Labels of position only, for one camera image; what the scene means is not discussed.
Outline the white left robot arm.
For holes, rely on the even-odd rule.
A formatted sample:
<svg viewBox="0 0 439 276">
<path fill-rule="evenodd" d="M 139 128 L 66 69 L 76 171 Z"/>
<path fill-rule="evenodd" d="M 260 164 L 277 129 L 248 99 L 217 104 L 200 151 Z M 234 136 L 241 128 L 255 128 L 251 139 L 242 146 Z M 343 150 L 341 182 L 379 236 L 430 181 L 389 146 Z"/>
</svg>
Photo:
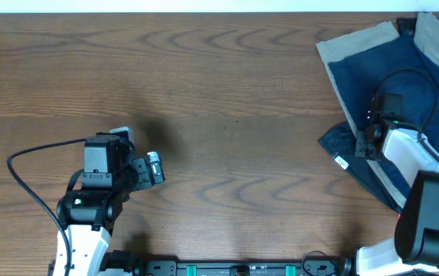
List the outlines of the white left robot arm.
<svg viewBox="0 0 439 276">
<path fill-rule="evenodd" d="M 157 152 L 137 158 L 135 151 L 86 149 L 84 168 L 71 180 L 57 205 L 57 257 L 49 275 L 144 275 L 146 265 L 128 251 L 111 251 L 114 224 L 132 192 L 165 182 Z"/>
</svg>

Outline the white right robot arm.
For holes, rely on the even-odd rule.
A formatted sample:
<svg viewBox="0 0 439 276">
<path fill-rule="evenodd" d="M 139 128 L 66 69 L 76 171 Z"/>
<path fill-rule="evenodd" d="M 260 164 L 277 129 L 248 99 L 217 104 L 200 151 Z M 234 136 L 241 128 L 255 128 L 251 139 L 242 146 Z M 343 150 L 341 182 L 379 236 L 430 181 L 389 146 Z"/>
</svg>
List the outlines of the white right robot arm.
<svg viewBox="0 0 439 276">
<path fill-rule="evenodd" d="M 439 154 L 421 128 L 394 112 L 375 111 L 357 134 L 356 153 L 392 162 L 411 189 L 395 235 L 356 253 L 357 275 L 392 275 L 439 271 Z"/>
</svg>

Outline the navy blue denim shorts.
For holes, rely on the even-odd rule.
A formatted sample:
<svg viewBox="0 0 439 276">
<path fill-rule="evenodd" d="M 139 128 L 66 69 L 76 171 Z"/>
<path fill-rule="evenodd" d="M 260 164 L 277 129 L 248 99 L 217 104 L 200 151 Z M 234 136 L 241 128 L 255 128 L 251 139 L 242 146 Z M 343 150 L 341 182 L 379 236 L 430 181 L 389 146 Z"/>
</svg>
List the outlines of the navy blue denim shorts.
<svg viewBox="0 0 439 276">
<path fill-rule="evenodd" d="M 328 66 L 357 129 L 368 125 L 374 94 L 400 94 L 404 121 L 426 126 L 423 134 L 439 152 L 439 67 L 418 50 L 409 35 Z"/>
</svg>

